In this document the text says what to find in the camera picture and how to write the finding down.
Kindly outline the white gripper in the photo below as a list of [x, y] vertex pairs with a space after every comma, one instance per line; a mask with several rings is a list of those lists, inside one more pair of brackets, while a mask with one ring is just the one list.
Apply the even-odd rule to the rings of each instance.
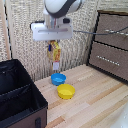
[[[58, 25], [48, 28], [43, 22], [31, 24], [34, 41], [62, 40], [70, 39], [73, 36], [73, 27], [70, 19], [63, 19]], [[48, 51], [51, 51], [52, 45], [49, 42]]]

